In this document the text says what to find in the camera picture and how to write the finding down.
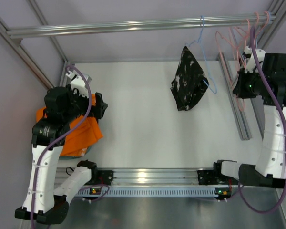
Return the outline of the plain orange trousers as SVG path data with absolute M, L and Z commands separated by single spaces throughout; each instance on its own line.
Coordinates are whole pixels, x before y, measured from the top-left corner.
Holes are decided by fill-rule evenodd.
M 88 117 L 91 100 L 91 97 L 68 92 L 48 93 L 45 96 L 45 106 L 36 113 L 32 148 L 46 148 L 53 143 L 50 150 L 61 147 L 62 152 L 66 144 L 76 148 L 96 144 L 103 134 L 99 119 Z

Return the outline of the pink wire hanger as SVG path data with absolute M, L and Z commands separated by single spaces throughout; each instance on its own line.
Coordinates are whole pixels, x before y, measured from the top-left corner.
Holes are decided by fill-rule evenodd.
M 231 79 L 228 79 L 228 85 L 231 92 L 233 92 L 236 87 L 238 80 L 238 71 L 241 67 L 246 67 L 246 60 L 243 56 L 243 50 L 247 46 L 249 39 L 249 30 L 251 23 L 249 19 L 244 21 L 244 25 L 231 26 L 226 29 L 225 33 L 220 31 L 215 32 L 215 42 L 219 50 L 220 60 L 224 58 L 223 44 L 229 46 L 232 63 L 234 64 L 234 69 L 236 70 L 236 76 L 232 76 Z

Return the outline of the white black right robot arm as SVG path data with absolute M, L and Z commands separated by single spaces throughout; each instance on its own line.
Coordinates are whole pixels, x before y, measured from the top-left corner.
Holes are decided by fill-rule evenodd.
M 261 96 L 265 113 L 262 151 L 256 165 L 241 164 L 232 160 L 218 160 L 214 172 L 219 180 L 231 178 L 244 186 L 284 188 L 286 182 L 286 54 L 265 53 L 257 56 L 269 88 L 282 109 L 281 119 L 277 106 L 269 95 L 252 54 L 247 54 L 247 66 L 238 72 L 233 90 L 238 98 Z

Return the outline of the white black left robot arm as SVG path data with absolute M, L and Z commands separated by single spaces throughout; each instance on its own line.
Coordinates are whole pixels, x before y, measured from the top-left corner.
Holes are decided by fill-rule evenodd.
M 69 205 L 84 185 L 101 186 L 101 174 L 94 162 L 80 161 L 73 173 L 55 188 L 57 164 L 71 122 L 83 118 L 102 119 L 108 107 L 101 93 L 92 104 L 89 76 L 70 77 L 66 86 L 51 88 L 45 95 L 41 119 L 32 128 L 32 168 L 26 198 L 15 210 L 15 218 L 44 225 L 61 224 Z

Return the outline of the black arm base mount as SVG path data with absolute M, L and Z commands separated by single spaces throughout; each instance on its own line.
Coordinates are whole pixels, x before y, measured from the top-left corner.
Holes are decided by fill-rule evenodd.
M 95 170 L 92 172 L 90 185 L 106 184 L 111 185 L 114 172 L 112 170 Z

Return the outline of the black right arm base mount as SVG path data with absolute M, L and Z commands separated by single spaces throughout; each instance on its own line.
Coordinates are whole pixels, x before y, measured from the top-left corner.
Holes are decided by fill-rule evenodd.
M 228 185 L 229 179 L 228 177 L 218 175 L 212 169 L 207 170 L 198 170 L 198 183 L 202 186 L 208 185 Z

